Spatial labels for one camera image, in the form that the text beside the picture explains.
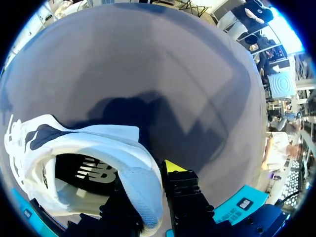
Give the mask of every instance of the light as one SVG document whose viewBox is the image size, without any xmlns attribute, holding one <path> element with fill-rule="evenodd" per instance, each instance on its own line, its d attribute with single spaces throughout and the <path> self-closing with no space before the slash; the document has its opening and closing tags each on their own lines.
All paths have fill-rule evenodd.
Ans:
<svg viewBox="0 0 316 237">
<path fill-rule="evenodd" d="M 274 18 L 268 24 L 280 39 L 286 53 L 291 54 L 303 52 L 304 47 L 300 39 L 287 23 L 286 19 L 274 7 L 271 7 L 270 9 Z"/>
</svg>

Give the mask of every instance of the sticker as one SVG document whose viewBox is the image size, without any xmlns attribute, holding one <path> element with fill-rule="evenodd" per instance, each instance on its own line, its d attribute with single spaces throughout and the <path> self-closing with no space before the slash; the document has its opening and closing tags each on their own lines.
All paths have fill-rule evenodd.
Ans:
<svg viewBox="0 0 316 237">
<path fill-rule="evenodd" d="M 28 210 L 28 209 L 25 209 L 23 214 L 26 216 L 26 218 L 30 218 L 32 216 L 32 213 Z"/>
<path fill-rule="evenodd" d="M 245 197 L 237 203 L 242 210 L 247 211 L 253 204 L 253 201 L 246 199 Z"/>
</svg>

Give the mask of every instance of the shoe tongue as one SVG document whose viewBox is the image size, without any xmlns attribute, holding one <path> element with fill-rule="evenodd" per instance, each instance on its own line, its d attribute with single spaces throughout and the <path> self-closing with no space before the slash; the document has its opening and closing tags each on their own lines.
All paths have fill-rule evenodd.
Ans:
<svg viewBox="0 0 316 237">
<path fill-rule="evenodd" d="M 47 188 L 47 192 L 52 198 L 58 198 L 55 180 L 56 157 L 42 161 L 42 182 Z"/>
</svg>

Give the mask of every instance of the new balance logo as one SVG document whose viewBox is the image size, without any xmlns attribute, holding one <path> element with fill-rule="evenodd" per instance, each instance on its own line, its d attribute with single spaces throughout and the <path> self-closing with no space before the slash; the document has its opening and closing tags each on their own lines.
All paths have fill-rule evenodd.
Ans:
<svg viewBox="0 0 316 237">
<path fill-rule="evenodd" d="M 101 161 L 86 157 L 76 177 L 84 179 L 88 177 L 90 181 L 108 184 L 115 180 L 117 170 Z"/>
</svg>

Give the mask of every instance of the screw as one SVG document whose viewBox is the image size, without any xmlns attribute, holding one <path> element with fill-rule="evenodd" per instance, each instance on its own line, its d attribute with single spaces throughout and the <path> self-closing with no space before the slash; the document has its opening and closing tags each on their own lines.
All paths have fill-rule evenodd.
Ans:
<svg viewBox="0 0 316 237">
<path fill-rule="evenodd" d="M 213 211 L 214 211 L 214 207 L 213 207 L 212 205 L 207 206 L 207 207 L 205 208 L 205 211 L 206 211 L 206 212 L 213 212 Z"/>
<path fill-rule="evenodd" d="M 180 194 L 181 193 L 181 191 L 180 191 L 180 189 L 174 189 L 174 194 Z"/>
<path fill-rule="evenodd" d="M 253 220 L 250 218 L 250 217 L 248 217 L 248 224 L 250 224 L 250 225 L 252 225 L 253 224 Z"/>
<path fill-rule="evenodd" d="M 184 218 L 186 216 L 187 216 L 186 213 L 178 213 L 177 215 L 175 215 L 175 218 L 179 220 L 180 218 Z"/>
<path fill-rule="evenodd" d="M 193 186 L 193 191 L 198 193 L 200 191 L 199 186 Z"/>
<path fill-rule="evenodd" d="M 259 235 L 262 235 L 262 234 L 263 234 L 263 228 L 262 228 L 262 227 L 258 227 L 258 228 L 257 228 L 257 233 L 258 233 Z"/>
</svg>

